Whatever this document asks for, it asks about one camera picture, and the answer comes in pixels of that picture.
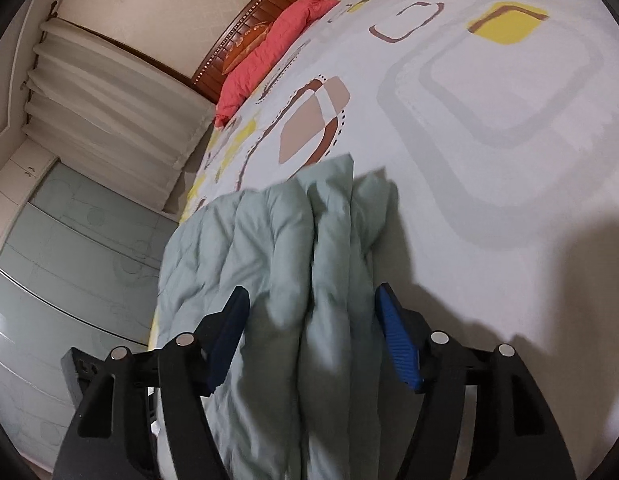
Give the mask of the white patterned bed sheet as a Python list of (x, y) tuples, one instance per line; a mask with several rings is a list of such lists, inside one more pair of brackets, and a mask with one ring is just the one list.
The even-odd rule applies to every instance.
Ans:
[(619, 22), (602, 0), (339, 0), (216, 128), (180, 226), (324, 160), (392, 183), (372, 247), (423, 316), (423, 385), (383, 340), (378, 475), (443, 359), (522, 360), (575, 476), (619, 479)]

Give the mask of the sage green quilted down garment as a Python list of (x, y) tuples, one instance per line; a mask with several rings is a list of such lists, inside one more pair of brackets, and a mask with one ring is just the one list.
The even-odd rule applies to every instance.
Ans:
[(204, 403), (233, 479), (373, 479), (383, 340), (371, 251), (391, 182), (341, 155), (262, 191), (220, 196), (163, 256), (157, 340), (166, 344), (250, 296), (224, 383)]

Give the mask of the frosted glass wardrobe doors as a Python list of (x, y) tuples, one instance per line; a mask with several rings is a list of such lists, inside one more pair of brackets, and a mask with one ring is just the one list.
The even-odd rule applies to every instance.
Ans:
[(62, 164), (15, 219), (0, 252), (0, 422), (39, 467), (53, 468), (74, 413), (64, 354), (146, 349), (176, 228)]

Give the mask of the coral red pillow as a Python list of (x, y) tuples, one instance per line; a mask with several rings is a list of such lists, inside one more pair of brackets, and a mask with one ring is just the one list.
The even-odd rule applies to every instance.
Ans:
[(297, 0), (279, 15), (265, 39), (224, 81), (216, 106), (216, 128), (224, 127), (229, 122), (304, 30), (338, 3), (339, 0)]

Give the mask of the orange patterned cushion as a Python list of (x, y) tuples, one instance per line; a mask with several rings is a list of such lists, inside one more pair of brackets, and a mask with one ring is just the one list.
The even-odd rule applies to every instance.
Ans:
[(271, 23), (259, 23), (244, 32), (224, 58), (221, 73), (223, 75), (230, 74), (247, 55), (252, 53), (266, 39), (270, 28)]

